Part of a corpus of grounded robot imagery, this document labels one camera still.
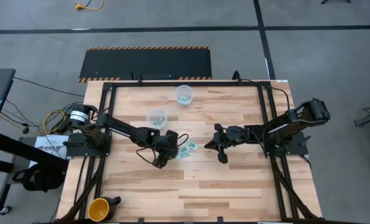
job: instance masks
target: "clear plastic cup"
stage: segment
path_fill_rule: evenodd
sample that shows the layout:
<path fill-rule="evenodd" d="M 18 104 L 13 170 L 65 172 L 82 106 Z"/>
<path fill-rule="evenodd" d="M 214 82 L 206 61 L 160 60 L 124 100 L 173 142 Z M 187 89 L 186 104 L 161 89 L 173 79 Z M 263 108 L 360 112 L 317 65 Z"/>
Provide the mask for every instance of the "clear plastic cup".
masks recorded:
<path fill-rule="evenodd" d="M 188 85 L 178 86 L 177 89 L 175 90 L 175 98 L 177 99 L 178 103 L 183 106 L 190 105 L 190 103 L 192 103 L 194 95 L 195 92 Z"/>
<path fill-rule="evenodd" d="M 167 113 L 164 110 L 151 110 L 146 116 L 149 127 L 161 130 L 167 124 Z"/>

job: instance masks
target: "yellow mug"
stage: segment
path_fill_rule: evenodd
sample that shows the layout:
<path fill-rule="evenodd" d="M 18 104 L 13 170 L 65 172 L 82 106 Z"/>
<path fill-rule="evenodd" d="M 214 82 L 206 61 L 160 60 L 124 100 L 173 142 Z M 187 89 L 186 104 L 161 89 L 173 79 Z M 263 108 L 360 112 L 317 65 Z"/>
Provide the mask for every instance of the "yellow mug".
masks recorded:
<path fill-rule="evenodd" d="M 100 197 L 91 202 L 88 208 L 88 216 L 94 222 L 106 222 L 114 217 L 121 197 Z"/>

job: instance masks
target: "wooden tabletop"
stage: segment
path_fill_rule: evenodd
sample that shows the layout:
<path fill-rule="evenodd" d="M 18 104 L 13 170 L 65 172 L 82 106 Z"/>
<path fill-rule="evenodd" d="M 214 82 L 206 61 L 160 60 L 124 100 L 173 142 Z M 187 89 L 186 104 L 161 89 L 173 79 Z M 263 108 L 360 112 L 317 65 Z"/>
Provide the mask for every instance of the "wooden tabletop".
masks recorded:
<path fill-rule="evenodd" d="M 89 82 L 84 104 L 98 107 L 102 86 L 103 82 Z M 294 107 L 287 82 L 272 81 L 272 86 L 285 90 Z M 175 87 L 118 88 L 113 111 L 116 119 L 135 127 L 147 126 L 147 112 L 163 109 L 169 118 L 161 134 L 168 129 L 179 135 L 188 133 L 189 139 L 200 148 L 186 159 L 169 160 L 163 169 L 157 169 L 137 156 L 135 150 L 139 147 L 128 138 L 113 134 L 101 193 L 123 199 L 113 220 L 137 222 L 139 217 L 144 217 L 146 222 L 200 222 L 216 221 L 218 216 L 223 216 L 225 221 L 280 220 L 271 164 L 260 146 L 243 144 L 227 149 L 227 164 L 218 162 L 216 151 L 203 147 L 212 140 L 215 123 L 224 127 L 263 124 L 257 88 L 196 86 L 193 89 L 192 104 L 182 107 L 175 100 Z M 280 115 L 287 109 L 285 95 L 276 90 L 273 94 Z M 269 108 L 266 92 L 264 96 Z M 152 159 L 150 150 L 141 154 Z M 82 160 L 82 157 L 70 160 L 57 217 L 64 216 L 73 205 Z M 321 216 L 309 165 L 299 156 L 287 156 L 287 160 L 294 190 L 314 214 Z M 285 190 L 283 193 L 290 217 L 288 196 Z"/>

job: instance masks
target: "black metal frame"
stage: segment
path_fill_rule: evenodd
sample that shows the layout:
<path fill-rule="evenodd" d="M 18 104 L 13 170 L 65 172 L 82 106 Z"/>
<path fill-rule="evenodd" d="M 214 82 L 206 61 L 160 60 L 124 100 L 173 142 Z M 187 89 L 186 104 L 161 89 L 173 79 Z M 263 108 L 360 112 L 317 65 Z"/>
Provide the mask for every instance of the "black metal frame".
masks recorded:
<path fill-rule="evenodd" d="M 116 92 L 117 92 L 118 87 L 179 86 L 179 85 L 189 85 L 189 86 L 256 86 L 257 90 L 258 90 L 259 102 L 261 104 L 262 118 L 264 120 L 264 123 L 267 123 L 269 120 L 268 120 L 268 115 L 267 115 L 267 110 L 266 110 L 266 103 L 265 103 L 265 100 L 264 100 L 264 91 L 263 91 L 262 88 L 265 88 L 267 90 L 267 95 L 268 95 L 269 104 L 270 104 L 270 107 L 271 107 L 271 112 L 272 112 L 273 118 L 277 117 L 277 112 L 276 112 L 275 104 L 274 104 L 273 92 L 272 92 L 272 88 L 270 88 L 271 87 L 271 82 L 247 82 L 247 81 L 244 82 L 241 79 L 240 74 L 238 72 L 234 73 L 234 75 L 232 77 L 232 80 L 235 80 L 235 81 L 200 82 L 200 81 L 191 81 L 191 80 L 189 80 L 188 82 L 155 82 L 155 81 L 144 81 L 142 79 L 142 76 L 139 76 L 138 81 L 134 81 L 134 82 L 104 83 L 103 84 L 103 91 L 102 91 L 102 95 L 101 95 L 101 100 L 100 100 L 100 104 L 99 104 L 99 111 L 102 112 L 104 110 L 105 102 L 106 102 L 106 98 L 107 98 L 107 92 L 109 90 L 111 90 L 111 96 L 110 96 L 109 110 L 108 111 L 109 111 L 109 115 L 111 115 L 111 116 L 113 115 L 114 101 L 115 101 L 115 96 L 116 96 Z M 272 171 L 273 171 L 273 173 L 275 173 L 278 170 L 277 158 L 273 153 L 270 153 L 269 157 L 271 159 Z M 282 221 L 284 221 L 284 220 L 288 221 L 289 218 L 287 218 L 287 214 L 285 212 L 284 198 L 283 198 L 283 193 L 282 193 L 280 183 L 283 183 L 285 185 L 284 187 L 285 187 L 286 190 L 288 190 L 288 189 L 292 190 L 292 183 L 291 183 L 291 177 L 290 177 L 290 171 L 289 171 L 289 167 L 288 167 L 287 158 L 286 158 L 286 156 L 283 156 L 280 159 L 281 159 L 282 168 L 283 168 L 283 171 L 284 171 L 283 176 L 284 176 L 285 180 L 280 181 L 280 177 L 274 175 L 274 183 L 275 183 L 275 189 L 276 189 L 276 194 L 277 194 L 277 203 L 279 204 L 279 212 L 280 212 L 281 220 Z M 103 168 L 104 168 L 105 160 L 106 160 L 105 157 L 101 157 L 101 159 L 100 159 L 100 162 L 103 163 Z M 86 173 L 85 186 L 87 186 L 90 183 L 94 163 L 95 163 L 95 157 L 91 157 L 90 161 L 89 161 L 89 164 L 88 164 L 88 171 Z M 96 190 L 95 190 L 94 198 L 100 197 L 102 179 L 103 178 L 100 177 L 100 179 L 96 183 L 96 187 L 95 187 Z M 290 206 L 291 206 L 291 211 L 292 211 L 292 218 L 298 219 L 299 215 L 298 215 L 298 210 L 297 210 L 297 206 L 296 206 L 296 203 L 294 201 L 294 198 L 289 197 L 289 200 L 290 200 Z M 84 217 L 85 217 L 85 208 L 86 208 L 86 202 L 83 204 L 83 206 L 80 210 L 79 219 L 84 219 Z"/>

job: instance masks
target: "concrete floor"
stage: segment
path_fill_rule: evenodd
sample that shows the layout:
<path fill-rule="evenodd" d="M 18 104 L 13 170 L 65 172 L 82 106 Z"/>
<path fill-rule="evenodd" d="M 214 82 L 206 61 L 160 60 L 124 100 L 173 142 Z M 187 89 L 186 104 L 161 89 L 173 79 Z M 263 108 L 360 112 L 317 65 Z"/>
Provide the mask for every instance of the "concrete floor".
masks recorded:
<path fill-rule="evenodd" d="M 247 0 L 105 0 L 99 11 L 76 11 L 79 0 L 0 0 L 0 29 L 71 29 L 163 26 L 256 26 Z M 370 25 L 370 0 L 263 0 L 266 26 Z M 289 80 L 295 104 L 324 100 L 331 120 L 306 130 L 312 172 L 323 215 L 330 220 L 370 223 L 370 126 L 353 120 L 370 106 L 370 30 L 267 32 L 277 79 Z M 73 93 L 85 92 L 78 76 L 87 47 L 207 45 L 215 79 L 266 79 L 258 31 L 119 34 L 0 35 L 0 68 L 16 76 Z M 82 99 L 16 80 L 8 96 L 35 123 L 52 109 Z M 10 105 L 5 109 L 14 111 Z M 0 133 L 17 139 L 21 130 L 0 121 Z M 2 154 L 3 159 L 9 155 Z M 0 173 L 0 187 L 4 174 Z M 27 192 L 13 186 L 14 207 L 0 223 L 49 221 L 61 189 Z"/>

